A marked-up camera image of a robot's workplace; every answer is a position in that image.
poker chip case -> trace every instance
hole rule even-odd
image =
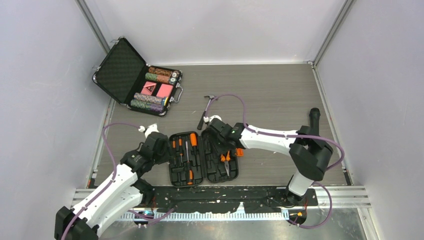
[[[180,70],[147,64],[122,36],[96,69],[92,80],[130,110],[165,116],[183,93],[182,76]]]

screwdriver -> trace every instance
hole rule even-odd
[[[179,138],[179,156],[181,157],[181,165],[183,164],[183,140]]]
[[[195,151],[194,154],[196,154],[196,152],[198,151],[198,141],[195,133],[190,134],[190,142],[191,146],[193,147],[193,150]]]
[[[193,170],[192,170],[192,165],[190,164],[189,161],[189,143],[186,141],[185,142],[185,152],[187,154],[187,166],[188,166],[188,171],[187,171],[187,185],[192,185],[193,184]]]
[[[176,146],[175,146],[175,140],[173,140],[172,141],[172,147],[173,147],[173,149],[174,149],[174,151],[175,151],[175,153],[177,152],[177,148],[176,148]],[[177,159],[174,157],[173,158],[173,164],[175,165],[175,166],[177,166]]]

tool case lid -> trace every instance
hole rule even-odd
[[[118,103],[125,103],[146,61],[125,37],[120,37],[101,62],[92,80]]]

pliers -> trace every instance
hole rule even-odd
[[[228,163],[228,161],[230,161],[230,151],[228,151],[228,153],[226,154],[226,157],[221,154],[221,162],[224,163],[225,166],[225,171],[226,171],[226,175],[229,177],[230,176],[230,165]]]

tool kit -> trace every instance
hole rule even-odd
[[[120,37],[92,76],[113,99],[130,110],[165,116],[183,93],[180,70],[151,66]],[[178,97],[174,96],[179,89]]]
[[[205,130],[199,136],[195,131],[173,134],[169,137],[173,157],[169,160],[169,176],[174,187],[193,187],[203,179],[211,183],[234,180],[239,175],[237,157],[242,149],[218,154]]]

